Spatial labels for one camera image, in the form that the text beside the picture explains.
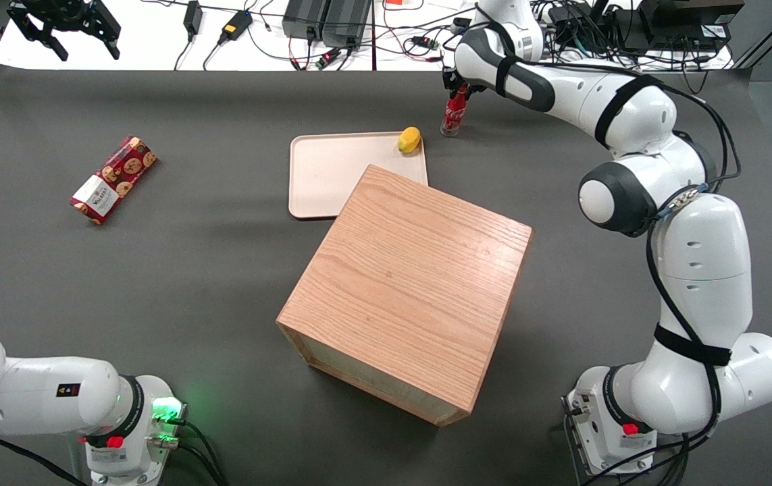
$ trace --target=wooden crate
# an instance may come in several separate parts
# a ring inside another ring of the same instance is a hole
[[[435,425],[468,416],[533,238],[369,166],[278,316],[305,362]]]

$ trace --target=yellow lemon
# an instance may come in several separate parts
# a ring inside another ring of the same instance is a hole
[[[419,129],[414,126],[407,127],[404,132],[401,132],[401,136],[398,137],[398,150],[401,153],[408,154],[416,150],[421,141],[422,132],[419,132]]]

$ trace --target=tray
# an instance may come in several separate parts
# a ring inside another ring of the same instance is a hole
[[[290,214],[299,219],[337,216],[369,164],[428,185],[423,142],[398,151],[400,132],[297,136],[290,143]]]

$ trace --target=green light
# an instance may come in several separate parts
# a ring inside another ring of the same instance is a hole
[[[176,397],[163,397],[151,402],[151,416],[160,421],[178,419],[182,413],[182,403]]]

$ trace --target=gray table surface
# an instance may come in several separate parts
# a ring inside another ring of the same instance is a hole
[[[772,335],[772,150],[747,81],[713,74],[702,96],[743,157],[723,193],[750,230],[750,330]],[[571,486],[559,395],[587,367],[642,360],[652,342],[643,239],[581,215],[578,181],[609,160],[590,136],[486,92],[445,139],[445,99],[439,74],[0,67],[1,342],[9,356],[88,356],[163,377],[234,485]],[[710,120],[678,103],[678,127],[718,151]],[[287,212],[290,141],[411,124],[433,187],[537,231],[475,412],[441,430],[309,369],[274,324],[331,224]],[[68,197],[129,133],[161,162],[93,227]],[[70,467],[61,437],[15,442]],[[683,484],[770,483],[772,404],[720,425]],[[62,482],[0,449],[0,484]],[[163,484],[208,482],[180,452]]]

